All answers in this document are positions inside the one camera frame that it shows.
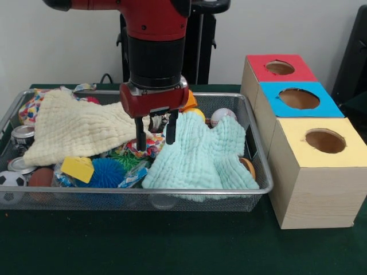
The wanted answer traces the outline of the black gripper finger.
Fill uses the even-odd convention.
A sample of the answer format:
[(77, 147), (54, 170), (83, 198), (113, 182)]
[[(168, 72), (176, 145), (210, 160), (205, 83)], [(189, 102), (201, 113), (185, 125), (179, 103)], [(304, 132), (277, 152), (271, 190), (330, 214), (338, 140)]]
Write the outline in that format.
[(143, 117), (135, 118), (136, 126), (136, 149), (138, 151), (146, 150), (146, 133), (144, 131)]
[(166, 126), (166, 143), (172, 145), (175, 142), (176, 122), (178, 119), (178, 110), (170, 113), (169, 122)]

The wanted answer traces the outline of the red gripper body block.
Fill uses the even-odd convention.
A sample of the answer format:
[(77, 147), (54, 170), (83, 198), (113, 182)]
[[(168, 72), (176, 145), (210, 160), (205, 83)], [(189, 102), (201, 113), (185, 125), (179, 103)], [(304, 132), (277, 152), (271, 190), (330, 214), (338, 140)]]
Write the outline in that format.
[(120, 101), (125, 113), (131, 118), (180, 109), (185, 106), (188, 98), (189, 87), (184, 76), (181, 76), (178, 85), (169, 89), (140, 89), (131, 82), (120, 85)]

